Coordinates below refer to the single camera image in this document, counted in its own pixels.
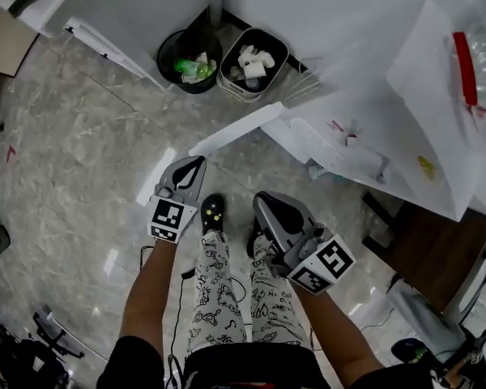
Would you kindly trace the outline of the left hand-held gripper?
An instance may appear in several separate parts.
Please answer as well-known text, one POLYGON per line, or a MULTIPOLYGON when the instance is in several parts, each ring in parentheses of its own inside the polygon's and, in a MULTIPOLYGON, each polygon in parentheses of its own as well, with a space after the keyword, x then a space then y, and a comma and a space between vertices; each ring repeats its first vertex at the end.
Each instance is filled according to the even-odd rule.
POLYGON ((207 171, 204 156, 188 156, 163 172, 150 198, 147 232, 177 244, 200 208, 198 197, 207 171))

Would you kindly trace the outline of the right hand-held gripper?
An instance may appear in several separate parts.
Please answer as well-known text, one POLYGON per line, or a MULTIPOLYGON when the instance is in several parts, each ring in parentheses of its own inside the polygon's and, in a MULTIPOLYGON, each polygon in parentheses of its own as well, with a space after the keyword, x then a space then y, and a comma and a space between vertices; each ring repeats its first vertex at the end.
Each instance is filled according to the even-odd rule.
POLYGON ((275 277, 318 295, 356 264, 340 235, 315 220, 299 200, 273 191, 254 196, 254 215, 265 236, 265 263, 275 277))

